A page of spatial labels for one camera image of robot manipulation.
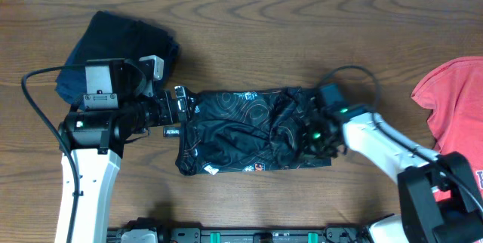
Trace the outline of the black jersey with orange contour lines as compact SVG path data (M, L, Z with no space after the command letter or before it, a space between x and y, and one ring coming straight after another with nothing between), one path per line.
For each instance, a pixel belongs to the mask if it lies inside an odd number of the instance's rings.
M310 88L188 91L187 119L163 135L180 141L175 165L184 176L329 166L309 144L314 96Z

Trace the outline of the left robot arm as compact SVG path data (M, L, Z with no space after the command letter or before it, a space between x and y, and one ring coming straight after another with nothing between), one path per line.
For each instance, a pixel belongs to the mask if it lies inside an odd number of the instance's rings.
M84 111L72 105L58 130L65 146L57 242L107 240L112 192L125 145L135 134L185 121L196 100L194 93L177 86L173 94L135 91L126 98L98 90L81 98Z

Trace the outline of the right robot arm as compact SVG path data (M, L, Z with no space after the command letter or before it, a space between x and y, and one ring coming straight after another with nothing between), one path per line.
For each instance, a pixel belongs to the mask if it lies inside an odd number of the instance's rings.
M358 152L398 187L401 213L370 225L374 242L476 242L482 238L482 197L469 162L420 146L363 105L316 103L306 123L309 148L335 156Z

